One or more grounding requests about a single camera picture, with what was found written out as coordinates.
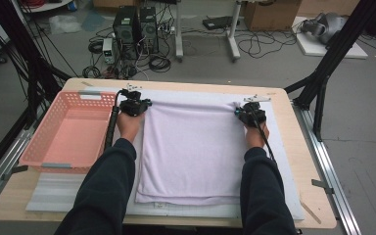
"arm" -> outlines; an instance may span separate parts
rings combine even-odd
[[[121,138],[90,168],[56,234],[121,234],[135,177],[136,151],[131,142],[142,118],[118,116]]]
[[[277,165],[266,156],[259,132],[247,128],[251,149],[244,157],[240,190],[244,234],[296,234]],[[262,129],[268,136],[265,125]]]

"black clip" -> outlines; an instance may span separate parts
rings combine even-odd
[[[1,179],[4,181],[8,181],[11,178],[12,174],[22,172],[22,171],[27,171],[27,170],[28,170],[27,165],[20,165],[20,166],[13,167],[8,173],[2,174]]]
[[[330,188],[325,182],[312,179],[312,185],[323,188],[326,194],[335,194],[334,188]]]

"pink plastic basket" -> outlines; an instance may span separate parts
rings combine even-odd
[[[39,171],[86,173],[103,153],[115,93],[61,91],[20,158]]]

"towel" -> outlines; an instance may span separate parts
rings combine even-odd
[[[155,101],[145,116],[137,203],[238,204],[247,147],[236,103]]]

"person's right hand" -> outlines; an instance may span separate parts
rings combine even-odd
[[[250,127],[247,125],[245,125],[245,127],[247,129],[246,141],[249,149],[253,147],[264,147],[264,139],[261,137],[259,130],[256,127]],[[263,122],[260,127],[263,130],[265,137],[268,139],[270,132],[268,131],[266,123]]]
[[[145,118],[145,113],[137,117],[131,117],[125,113],[120,113],[117,116],[117,127],[120,131],[120,138],[124,138],[131,143],[139,131],[140,122]]]

